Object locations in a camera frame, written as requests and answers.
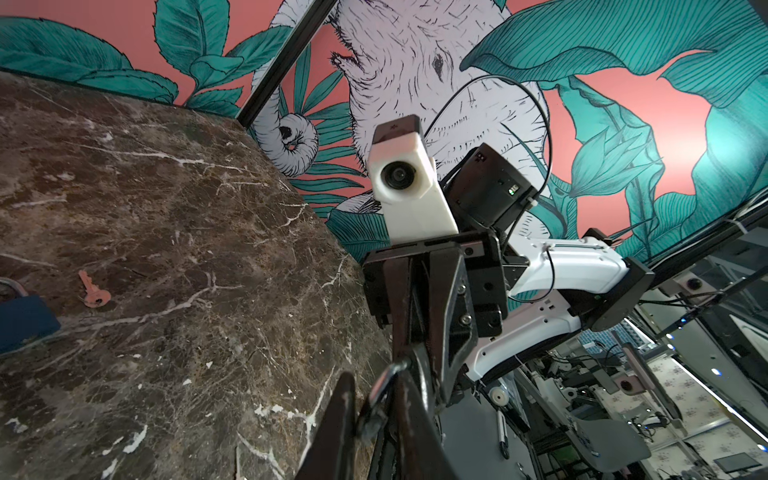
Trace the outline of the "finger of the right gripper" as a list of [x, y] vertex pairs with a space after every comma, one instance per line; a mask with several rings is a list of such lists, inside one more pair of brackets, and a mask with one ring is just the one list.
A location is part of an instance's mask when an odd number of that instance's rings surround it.
[[463, 250], [452, 246], [429, 255], [428, 350], [439, 402], [448, 402], [467, 357], [478, 342]]
[[386, 260], [383, 267], [394, 360], [427, 360], [428, 273], [422, 255]]

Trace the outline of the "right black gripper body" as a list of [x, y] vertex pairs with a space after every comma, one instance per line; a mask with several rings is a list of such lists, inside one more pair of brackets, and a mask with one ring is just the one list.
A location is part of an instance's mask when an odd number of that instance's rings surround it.
[[508, 315], [503, 259], [498, 238], [487, 231], [464, 232], [368, 253], [362, 263], [364, 291], [369, 311], [380, 327], [390, 323], [387, 318], [390, 307], [384, 281], [384, 261], [399, 257], [426, 257], [433, 251], [450, 246], [459, 247], [464, 254], [467, 289], [471, 291], [478, 336], [490, 338], [502, 332], [502, 321]]

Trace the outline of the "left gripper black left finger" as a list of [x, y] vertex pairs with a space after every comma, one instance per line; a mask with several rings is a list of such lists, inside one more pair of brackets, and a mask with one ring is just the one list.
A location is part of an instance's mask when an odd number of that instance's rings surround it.
[[355, 379], [343, 372], [295, 480], [353, 478], [356, 423]]

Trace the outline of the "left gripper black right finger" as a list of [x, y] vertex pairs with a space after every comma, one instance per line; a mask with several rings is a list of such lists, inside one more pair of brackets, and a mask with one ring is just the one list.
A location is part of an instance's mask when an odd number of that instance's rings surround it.
[[395, 479], [458, 479], [435, 423], [435, 395], [409, 371], [394, 378]]

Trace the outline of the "blue padlock front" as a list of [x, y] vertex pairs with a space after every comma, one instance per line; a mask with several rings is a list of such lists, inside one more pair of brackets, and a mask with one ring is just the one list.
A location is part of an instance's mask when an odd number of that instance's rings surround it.
[[40, 296], [30, 294], [15, 280], [2, 277], [1, 292], [6, 291], [12, 296], [1, 300], [1, 353], [18, 350], [60, 330], [60, 322]]

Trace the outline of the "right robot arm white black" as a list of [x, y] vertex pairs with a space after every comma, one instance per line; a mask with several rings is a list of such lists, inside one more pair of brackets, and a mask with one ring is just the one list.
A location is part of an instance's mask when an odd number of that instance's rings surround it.
[[492, 230], [460, 231], [417, 133], [375, 143], [368, 169], [394, 234], [363, 262], [369, 310], [427, 403], [614, 326], [653, 279], [594, 237], [517, 237], [503, 249]]

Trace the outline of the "small silver key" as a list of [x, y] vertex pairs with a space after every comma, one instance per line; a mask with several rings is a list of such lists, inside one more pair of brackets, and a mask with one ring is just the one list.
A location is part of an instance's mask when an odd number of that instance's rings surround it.
[[85, 270], [79, 270], [78, 276], [85, 288], [83, 303], [88, 308], [103, 307], [111, 301], [111, 293], [94, 284]]

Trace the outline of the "right black frame post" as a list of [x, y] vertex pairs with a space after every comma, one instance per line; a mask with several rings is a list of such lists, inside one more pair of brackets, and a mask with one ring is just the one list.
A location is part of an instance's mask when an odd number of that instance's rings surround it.
[[287, 26], [290, 35], [275, 59], [260, 67], [258, 79], [252, 81], [251, 94], [241, 108], [237, 121], [247, 128], [263, 109], [271, 95], [278, 90], [283, 78], [336, 8], [337, 1], [284, 1], [271, 26]]

